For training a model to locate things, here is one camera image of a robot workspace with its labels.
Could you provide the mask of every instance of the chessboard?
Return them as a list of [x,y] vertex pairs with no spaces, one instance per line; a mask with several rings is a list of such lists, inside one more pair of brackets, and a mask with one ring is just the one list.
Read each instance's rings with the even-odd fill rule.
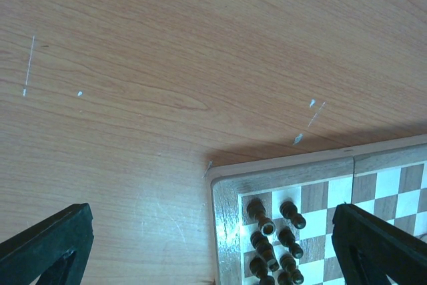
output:
[[[289,226],[304,255],[296,259],[307,285],[343,285],[332,245],[336,206],[353,203],[425,240],[427,233],[427,135],[351,149],[213,168],[211,206],[216,234],[216,284],[258,284],[249,263],[257,256],[250,237],[257,221],[246,208],[255,198],[276,225],[268,236],[279,260],[287,253],[278,234]],[[280,214],[292,201],[306,219],[299,230]],[[276,281],[282,270],[270,272]]]

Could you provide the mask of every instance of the white square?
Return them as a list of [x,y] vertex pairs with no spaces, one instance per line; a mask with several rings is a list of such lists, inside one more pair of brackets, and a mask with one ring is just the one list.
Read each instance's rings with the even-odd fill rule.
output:
[[335,257],[335,249],[334,245],[332,244],[332,234],[326,235],[326,241],[325,241],[325,259]]
[[376,174],[375,198],[396,195],[399,192],[400,168],[381,170]]
[[419,201],[420,190],[412,190],[411,192],[399,194],[395,217],[399,218],[416,214]]
[[[273,250],[274,250],[274,255],[276,255],[276,258],[278,260],[278,262],[280,261],[280,258],[284,255],[284,254],[289,254],[289,252],[287,251],[286,247],[284,247],[283,245],[276,245],[273,246]],[[296,264],[299,264],[299,259],[294,258],[296,261]]]
[[240,226],[240,250],[243,253],[252,252],[251,235],[258,230],[258,224]]
[[424,169],[422,171],[421,188],[427,188],[427,162],[424,163]]
[[345,285],[346,280],[344,277],[336,278],[335,280],[328,280],[326,282],[323,282],[323,285]]
[[369,214],[374,214],[375,200],[367,200],[366,202],[357,203],[355,205],[367,211]]
[[242,283],[243,283],[243,285],[259,284],[260,279],[256,278],[256,276],[250,276],[250,277],[244,278]]
[[326,214],[326,209],[305,213],[304,218],[307,225],[300,230],[300,240],[324,235],[326,233]]
[[328,186],[328,208],[352,202],[353,176],[330,180]]
[[316,260],[298,266],[304,276],[304,284],[317,284],[323,282],[325,260]]
[[278,218],[282,218],[283,216],[280,214],[280,205],[282,205],[285,201],[292,201],[298,209],[298,212],[301,212],[301,186],[286,188],[284,190],[276,190],[272,192],[272,219],[276,220]]
[[414,236],[427,233],[427,212],[416,214]]

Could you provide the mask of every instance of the brown square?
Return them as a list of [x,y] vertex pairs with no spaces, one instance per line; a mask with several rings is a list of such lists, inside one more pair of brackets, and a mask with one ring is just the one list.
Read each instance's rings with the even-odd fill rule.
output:
[[249,269],[249,264],[250,262],[257,256],[258,254],[256,253],[256,251],[253,252],[246,252],[243,254],[243,261],[244,261],[244,272],[245,272],[245,278],[246,277],[251,277],[252,276],[252,272]]
[[374,215],[382,220],[392,220],[396,216],[398,196],[392,195],[375,200]]
[[249,218],[248,211],[246,210],[249,203],[256,198],[259,198],[261,200],[262,204],[264,205],[264,207],[266,208],[266,216],[269,218],[272,217],[272,214],[273,214],[273,210],[272,210],[273,195],[271,192],[262,193],[262,194],[258,194],[258,195],[243,196],[242,197],[243,225],[250,225],[250,224],[257,223],[257,221],[255,219]]
[[337,278],[341,277],[343,277],[343,275],[337,257],[326,258],[323,281],[326,282],[328,280],[336,280]]
[[356,176],[353,179],[352,203],[361,203],[375,198],[376,174]]
[[326,235],[307,238],[300,241],[304,255],[300,258],[300,264],[323,260],[325,258]]
[[408,234],[414,235],[415,218],[416,218],[416,214],[404,216],[401,218],[396,218],[394,220],[394,225],[395,225],[395,227],[403,230],[404,232],[407,232]]
[[423,188],[420,192],[420,201],[418,202],[417,212],[427,212],[427,188]]
[[328,207],[328,182],[301,187],[301,213],[324,210]]
[[400,172],[399,193],[419,190],[421,188],[424,164],[403,167]]
[[332,223],[332,218],[334,218],[336,207],[328,208],[326,211],[326,233],[332,234],[334,231],[334,224]]

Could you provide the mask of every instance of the pawn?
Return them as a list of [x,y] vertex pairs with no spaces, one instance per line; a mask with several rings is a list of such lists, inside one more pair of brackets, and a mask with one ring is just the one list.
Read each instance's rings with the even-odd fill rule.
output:
[[284,254],[280,258],[280,266],[282,266],[285,272],[290,274],[290,278],[294,284],[300,285],[304,282],[304,277],[300,270],[296,268],[296,261],[291,254]]
[[279,234],[279,242],[287,247],[294,258],[300,259],[304,255],[301,246],[295,243],[295,236],[289,227],[285,227]]
[[291,274],[289,274],[286,271],[283,271],[282,273],[280,273],[278,277],[278,283],[279,285],[294,285],[291,279]]
[[280,213],[285,219],[291,220],[292,225],[294,225],[297,229],[301,230],[306,227],[306,219],[298,213],[298,209],[293,202],[284,202],[280,206]]
[[259,257],[249,263],[251,273],[260,279],[260,285],[274,285],[274,277],[268,276],[267,264]]

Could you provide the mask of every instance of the black plastic frame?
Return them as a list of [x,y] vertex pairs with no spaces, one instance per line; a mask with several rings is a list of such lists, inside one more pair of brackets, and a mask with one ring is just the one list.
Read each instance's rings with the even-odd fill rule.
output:
[[80,284],[93,243],[89,204],[74,204],[0,244],[0,284]]
[[352,204],[337,206],[332,243],[347,285],[425,284],[427,244]]

